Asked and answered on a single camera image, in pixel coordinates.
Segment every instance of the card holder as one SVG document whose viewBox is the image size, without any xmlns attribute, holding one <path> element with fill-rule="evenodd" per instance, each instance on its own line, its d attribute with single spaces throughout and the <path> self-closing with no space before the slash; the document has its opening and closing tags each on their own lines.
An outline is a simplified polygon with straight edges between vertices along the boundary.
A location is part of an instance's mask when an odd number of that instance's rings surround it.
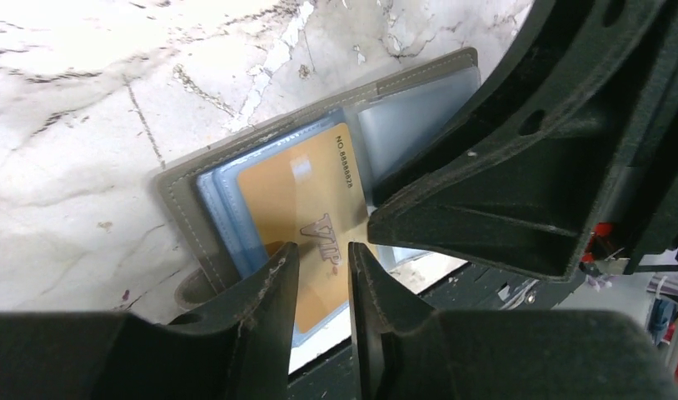
<svg viewBox="0 0 678 400">
<path fill-rule="evenodd" d="M 157 189 L 201 264 L 208 292 L 220 293 L 247 278 L 271 255 L 238 184 L 241 173 L 345 124 L 367 215 L 374 184 L 435 140 L 441 125 L 478 86 L 476 50 L 463 49 L 276 118 L 161 173 Z M 389 266 L 420 254 L 392 247 L 376 252 Z M 193 282 L 201 281 L 198 275 Z M 341 310 L 336 307 L 304 333 L 296 330 L 293 345 Z"/>
</svg>

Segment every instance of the gold card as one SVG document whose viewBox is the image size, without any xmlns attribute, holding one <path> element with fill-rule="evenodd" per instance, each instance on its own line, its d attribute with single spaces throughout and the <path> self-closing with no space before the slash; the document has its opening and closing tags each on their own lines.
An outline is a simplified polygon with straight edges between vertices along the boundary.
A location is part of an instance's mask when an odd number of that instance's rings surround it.
<svg viewBox="0 0 678 400">
<path fill-rule="evenodd" d="M 366 243 L 366 199 L 345 123 L 238 174 L 269 255 L 300 248 L 295 322 L 306 333 L 348 300 L 349 242 Z"/>
</svg>

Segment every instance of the stitching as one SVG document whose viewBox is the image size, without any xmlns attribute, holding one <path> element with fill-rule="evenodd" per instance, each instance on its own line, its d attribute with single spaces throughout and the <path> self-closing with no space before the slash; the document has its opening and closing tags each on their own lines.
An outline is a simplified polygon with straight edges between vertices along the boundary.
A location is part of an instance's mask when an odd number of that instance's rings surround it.
<svg viewBox="0 0 678 400">
<path fill-rule="evenodd" d="M 427 72 L 429 72 L 429 71 L 431 71 L 431 70 L 433 70 L 433 69 L 435 69 L 435 68 L 438 68 L 438 67 L 440 67 L 440 66 L 442 66 L 442 65 L 445 65 L 445 64 L 448 64 L 448 63 L 453 63 L 453 62 L 455 62 L 457 59 L 459 59 L 459 58 L 461 58 L 461 57 L 464 57 L 465 55 L 464 55 L 464 54 L 458 54 L 458 56 L 459 56 L 459 57 L 451 57 L 451 58 L 449 58 L 449 59 L 447 59 L 447 60 L 445 60 L 445 61 L 443 61 L 443 62 L 440 62 L 440 63 L 438 63 L 438 64 L 435 64 L 435 65 L 433 65 L 433 66 L 431 66 L 431 67 L 429 67 L 429 68 L 423 69 L 423 70 L 420 71 L 420 72 L 415 72 L 415 73 L 413 73 L 413 74 L 411 74 L 411 75 L 408 75 L 408 76 L 406 76 L 406 77 L 404 77 L 404 78 L 402 78 L 402 79 L 399 79 L 399 80 L 397 80 L 397 81 L 395 81 L 395 82 L 388 83 L 386 86 L 381 87 L 381 89 L 390 88 L 391 86 L 395 86 L 395 85 L 397 85 L 398 83 L 405 82 L 406 80 L 408 80 L 408 79 L 410 79 L 410 78 L 414 78 L 414 77 L 416 77 L 416 76 L 418 76 L 418 75 L 422 75 L 423 73 L 427 73 Z M 204 259 L 207 261 L 207 265 L 208 265 L 209 267 L 212 268 L 212 271 L 214 272 L 214 275 L 217 276 L 217 278 L 218 278 L 218 280 L 219 280 L 219 283 L 222 285 L 222 287 L 223 287 L 224 289 L 226 289 L 227 287 L 226 287 L 226 284 L 224 284 L 224 282 L 223 282 L 223 280 L 222 280 L 222 277 L 219 275 L 219 272 L 217 271 L 217 266 L 214 264 L 214 262 L 212 262 L 211 258 L 209 257 L 209 254 L 207 253 L 207 250 L 204 248 L 204 246 L 202 245 L 202 243 L 199 241 L 199 238 L 197 237 L 197 233 L 194 232 L 194 229 L 192 228 L 192 224 L 189 222 L 189 218 L 187 218 L 187 215 L 185 214 L 184 210 L 183 210 L 182 207 L 180 206 L 179 202 L 177 202 L 177 198 L 175 197 L 175 193 L 173 192 L 172 187 L 173 187 L 174 185 L 176 185 L 179 181 L 183 180 L 184 178 L 189 178 L 191 175 L 197 174 L 197 173 L 199 173 L 199 172 L 201 172 L 201 171 L 204 171 L 204 170 L 206 170 L 207 168 L 209 168 L 209 167 L 211 167 L 211 166 L 213 166 L 213 165 L 219 163 L 223 158 L 234 158 L 234 157 L 237 156 L 239 153 L 243 153 L 243 152 L 245 152 L 248 148 L 251 148 L 251 147 L 255 146 L 256 144 L 258 144 L 259 141 L 260 141 L 260 143 L 265 142 L 268 138 L 270 138 L 270 137 L 272 137 L 272 136 L 278 134 L 282 129 L 287 128 L 288 126 L 292 125 L 293 123 L 301 122 L 303 118 L 307 118 L 307 117 L 310 117 L 310 116 L 314 118 L 315 116 L 324 113 L 324 112 L 325 112 L 327 109 L 329 109 L 329 108 L 333 108 L 333 107 L 335 107 L 336 105 L 339 105 L 339 104 L 342 104 L 342 105 L 343 105 L 343 104 L 350 103 L 351 100 L 353 100 L 353 99 L 355 99 L 355 98 L 359 98 L 359 97 L 365 96 L 365 95 L 367 95 L 368 93 L 371 93 L 371 92 L 374 92 L 374 91 L 377 92 L 378 90 L 379 90 L 379 87 L 372 87 L 372 88 L 370 88 L 369 90 L 366 90 L 365 92 L 358 93 L 358 94 L 356 94 L 356 95 L 354 95 L 354 96 L 351 96 L 351 97 L 349 97 L 349 98 L 345 98 L 345 99 L 342 99 L 342 100 L 338 100 L 338 101 L 336 101 L 336 102 L 333 102 L 332 104 L 326 105 L 325 107 L 322 107 L 322 108 L 319 108 L 319 109 L 307 110 L 307 111 L 305 111 L 305 112 L 300 112 L 299 114 L 297 114 L 297 116 L 296 116 L 295 118 L 293 118 L 293 119 L 292 119 L 291 121 L 289 121 L 289 122 L 285 122 L 285 123 L 283 123 L 283 122 L 277 122 L 277 123 L 272 124 L 272 125 L 269 126 L 269 127 L 265 127 L 265 128 L 259 130 L 259 131 L 256 133 L 256 136 L 259 136 L 259 137 L 260 137 L 260 138 L 258 138 L 257 140 L 253 140 L 253 141 L 252 141 L 251 143 L 249 143 L 248 145 L 239 148 L 238 150 L 236 150 L 235 152 L 233 152 L 233 153 L 230 154 L 230 155 L 226 155 L 226 156 L 223 156 L 223 157 L 219 157 L 219 158 L 217 158 L 217 159 L 215 159 L 215 160 L 213 160 L 213 161 L 210 161 L 210 162 L 208 162 L 206 165 L 204 165 L 203 167 L 199 167 L 199 168 L 197 168 L 197 169 L 195 169 L 195 170 L 193 170 L 193 171 L 190 171 L 190 172 L 188 172 L 188 173 L 186 173 L 186 174 L 184 174 L 184 175 L 178 177 L 177 179 L 175 179 L 174 181 L 172 181 L 172 182 L 170 183 L 170 185 L 167 187 L 167 192 L 170 194 L 170 198 L 171 198 L 172 201 L 175 203 L 175 207 L 177 207 L 177 210 L 179 211 L 180 215 L 182 215 L 182 219 L 184 219 L 185 223 L 187 224 L 187 227 L 189 228 L 189 231 L 192 233 L 192 237 L 194 238 L 194 241 L 197 243 L 197 245 L 198 245 L 198 247 L 200 248 L 200 250 L 202 250 L 202 254 L 204 255 Z"/>
</svg>

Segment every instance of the marble surface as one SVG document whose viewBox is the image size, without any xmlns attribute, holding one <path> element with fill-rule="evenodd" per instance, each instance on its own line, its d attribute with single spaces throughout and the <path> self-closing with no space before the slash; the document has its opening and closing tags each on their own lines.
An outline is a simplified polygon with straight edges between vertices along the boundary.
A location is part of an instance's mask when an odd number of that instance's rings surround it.
<svg viewBox="0 0 678 400">
<path fill-rule="evenodd" d="M 152 191 L 156 173 L 458 48 L 477 49 L 486 78 L 530 4 L 0 2 L 0 310 L 170 321 L 182 311 L 174 289 L 197 265 Z M 423 260 L 406 267 L 421 284 L 461 265 Z"/>
</svg>

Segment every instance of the marble countertop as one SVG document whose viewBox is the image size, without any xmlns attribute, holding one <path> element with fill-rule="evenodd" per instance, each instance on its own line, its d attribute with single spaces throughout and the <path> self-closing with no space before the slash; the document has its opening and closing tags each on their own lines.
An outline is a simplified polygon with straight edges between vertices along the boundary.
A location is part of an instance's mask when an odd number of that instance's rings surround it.
<svg viewBox="0 0 678 400">
<path fill-rule="evenodd" d="M 459 48 L 477 49 L 484 79 L 530 5 L 1 2 L 0 310 L 170 321 L 183 312 L 172 294 L 198 265 L 152 191 L 156 173 L 249 125 Z M 406 275 L 424 284 L 461 265 L 433 257 Z M 423 267 L 433 263 L 447 267 Z"/>
</svg>

